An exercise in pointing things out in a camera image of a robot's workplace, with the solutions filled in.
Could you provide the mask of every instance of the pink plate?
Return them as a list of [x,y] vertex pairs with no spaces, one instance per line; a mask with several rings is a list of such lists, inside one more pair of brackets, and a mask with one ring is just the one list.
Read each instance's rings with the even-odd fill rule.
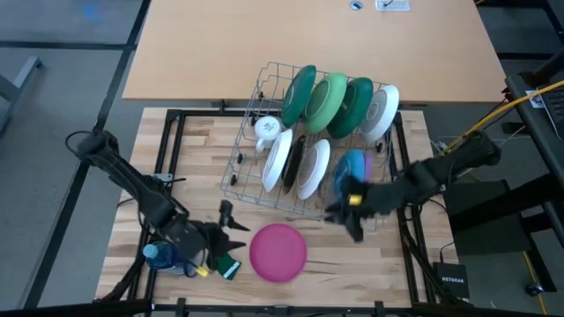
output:
[[259,230],[250,242],[250,264],[263,279],[287,283],[306,266],[308,247],[290,225],[272,224]]

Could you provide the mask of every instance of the green sponge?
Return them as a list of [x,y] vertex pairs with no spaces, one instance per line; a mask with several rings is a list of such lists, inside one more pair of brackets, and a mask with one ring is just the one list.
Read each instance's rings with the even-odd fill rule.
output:
[[233,280],[240,267],[241,263],[234,260],[228,253],[218,258],[218,272],[229,281]]

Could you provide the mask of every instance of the wooden table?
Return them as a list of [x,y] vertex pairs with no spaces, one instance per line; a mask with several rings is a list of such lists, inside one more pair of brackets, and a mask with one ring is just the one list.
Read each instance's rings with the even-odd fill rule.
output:
[[247,100],[267,62],[399,87],[403,102],[499,102],[503,69],[472,0],[153,0],[123,97]]
[[[130,161],[142,173],[153,172],[166,111],[165,108],[144,110]],[[411,160],[430,157],[432,152],[423,113],[403,111],[402,116]],[[241,118],[192,116],[186,120],[175,177],[187,180],[174,185],[173,195],[190,210],[192,218],[214,221],[218,216],[219,200],[224,197],[219,184]],[[355,244],[342,226],[326,225],[249,203],[232,202],[237,221],[251,230],[229,232],[232,240],[249,243],[262,226],[288,223],[301,232],[308,244],[305,270],[289,284],[265,282],[254,273],[248,260],[249,248],[244,247],[230,253],[242,262],[231,282],[218,274],[196,279],[158,274],[154,292],[156,303],[175,304],[177,298],[186,298],[188,304],[206,306],[373,307],[375,300],[383,301],[386,307],[411,305],[395,212],[382,228],[365,232],[365,241]],[[97,297],[106,295],[133,262],[140,233],[136,210],[135,203],[126,203],[117,211]],[[439,249],[453,241],[448,216],[437,204],[427,203],[421,221],[430,261],[437,261]],[[454,246],[445,248],[443,253],[447,262],[457,262]],[[420,268],[414,263],[419,298],[425,300]],[[143,297],[146,276],[147,269],[144,269],[139,297]]]

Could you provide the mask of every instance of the dish rack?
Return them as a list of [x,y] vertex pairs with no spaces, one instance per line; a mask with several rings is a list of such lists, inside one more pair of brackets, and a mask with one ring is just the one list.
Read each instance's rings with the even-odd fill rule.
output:
[[[390,131],[385,136],[372,144],[366,144],[358,131],[349,136],[335,140],[324,129],[316,135],[306,135],[303,132],[301,119],[291,128],[293,140],[301,135],[306,135],[305,152],[318,140],[325,138],[330,142],[330,162],[327,171],[316,192],[306,200],[298,198],[295,189],[284,194],[282,181],[278,180],[275,188],[267,193],[261,182],[263,168],[268,158],[269,151],[257,152],[255,149],[258,138],[256,137],[255,122],[266,115],[279,117],[280,108],[293,77],[301,67],[270,62],[261,68],[256,79],[245,115],[241,121],[241,128],[235,138],[231,157],[228,160],[225,173],[221,180],[221,189],[227,197],[239,201],[253,203],[275,210],[288,211],[304,217],[316,219],[323,218],[324,209],[337,201],[333,190],[333,172],[339,159],[349,149],[360,149],[369,152],[372,161],[372,182],[390,180]],[[315,84],[327,76],[326,71],[317,71]],[[386,84],[374,82],[375,92]]]

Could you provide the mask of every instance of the black plate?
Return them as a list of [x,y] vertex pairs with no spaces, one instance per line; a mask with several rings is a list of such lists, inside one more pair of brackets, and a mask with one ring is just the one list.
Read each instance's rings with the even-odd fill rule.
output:
[[303,154],[303,145],[306,143],[306,136],[300,136],[290,147],[290,153],[282,169],[280,175],[284,182],[284,194],[288,194],[292,189],[293,183],[296,181],[298,168],[300,167],[301,155]]

